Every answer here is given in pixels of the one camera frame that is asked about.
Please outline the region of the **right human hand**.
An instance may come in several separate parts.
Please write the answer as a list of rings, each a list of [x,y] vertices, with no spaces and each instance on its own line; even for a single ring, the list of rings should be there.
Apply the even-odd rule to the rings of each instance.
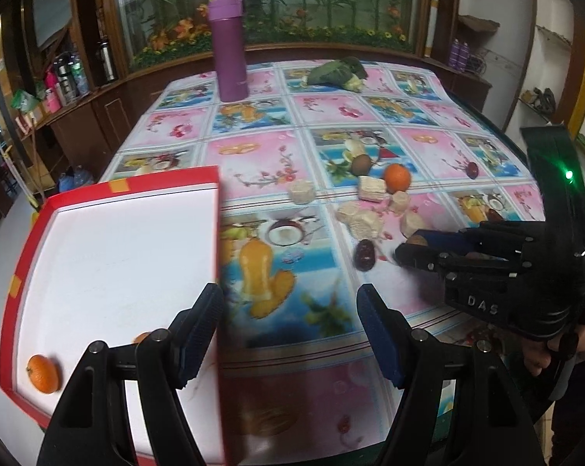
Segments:
[[[585,326],[576,328],[578,344],[576,356],[578,361],[585,361]],[[554,339],[543,342],[535,342],[528,339],[521,340],[521,348],[524,357],[524,365],[528,371],[537,377],[543,369],[547,369],[552,362],[552,353],[560,349],[562,334]]]

